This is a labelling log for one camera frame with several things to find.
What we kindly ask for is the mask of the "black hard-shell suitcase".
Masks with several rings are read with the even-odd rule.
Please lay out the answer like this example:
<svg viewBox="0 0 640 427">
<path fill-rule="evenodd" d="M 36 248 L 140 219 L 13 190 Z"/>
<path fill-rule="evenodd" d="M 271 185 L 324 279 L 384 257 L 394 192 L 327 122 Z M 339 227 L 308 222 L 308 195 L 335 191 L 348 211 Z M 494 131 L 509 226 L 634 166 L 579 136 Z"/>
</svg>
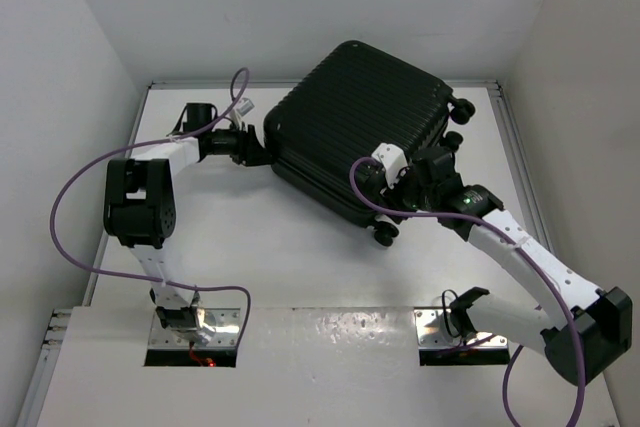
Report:
<svg viewBox="0 0 640 427">
<path fill-rule="evenodd" d="M 273 171 L 348 222 L 373 230 L 384 247 L 401 219 L 366 207 L 362 168 L 381 143 L 400 147 L 408 160 L 421 150 L 462 137 L 450 122 L 468 123 L 476 108 L 443 80 L 360 41 L 339 44 L 265 116 L 263 130 Z"/>
</svg>

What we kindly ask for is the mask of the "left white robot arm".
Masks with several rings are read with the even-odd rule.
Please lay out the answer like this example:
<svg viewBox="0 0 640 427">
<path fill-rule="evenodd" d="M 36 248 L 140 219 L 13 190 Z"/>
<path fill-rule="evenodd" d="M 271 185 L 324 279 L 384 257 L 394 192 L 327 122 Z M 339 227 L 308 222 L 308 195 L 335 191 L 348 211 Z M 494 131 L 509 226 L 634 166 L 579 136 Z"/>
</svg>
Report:
<svg viewBox="0 0 640 427">
<path fill-rule="evenodd" d="M 258 141 L 255 127 L 244 122 L 253 109 L 253 102 L 242 98 L 222 117 L 230 122 L 229 128 L 206 129 L 220 118 L 217 108 L 188 103 L 168 134 L 169 142 L 128 159 L 113 159 L 107 166 L 105 231 L 129 249 L 149 278 L 161 327 L 192 344 L 210 341 L 215 324 L 206 319 L 200 290 L 178 285 L 183 263 L 169 242 L 177 224 L 173 180 L 211 155 L 226 155 L 246 167 L 269 164 L 270 154 Z"/>
</svg>

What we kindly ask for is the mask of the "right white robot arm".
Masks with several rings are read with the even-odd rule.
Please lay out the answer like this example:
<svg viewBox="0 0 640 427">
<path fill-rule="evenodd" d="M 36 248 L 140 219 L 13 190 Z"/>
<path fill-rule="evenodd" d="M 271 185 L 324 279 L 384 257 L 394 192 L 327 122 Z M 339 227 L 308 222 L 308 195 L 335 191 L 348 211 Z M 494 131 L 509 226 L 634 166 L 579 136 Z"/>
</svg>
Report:
<svg viewBox="0 0 640 427">
<path fill-rule="evenodd" d="M 632 345 L 633 303 L 566 266 L 515 220 L 481 185 L 466 185 L 446 147 L 419 151 L 412 160 L 388 143 L 367 159 L 383 177 L 373 191 L 375 211 L 388 217 L 431 217 L 493 259 L 535 300 L 526 309 L 473 287 L 454 298 L 443 316 L 449 337 L 479 331 L 507 337 L 544 356 L 569 383 L 588 384 Z"/>
</svg>

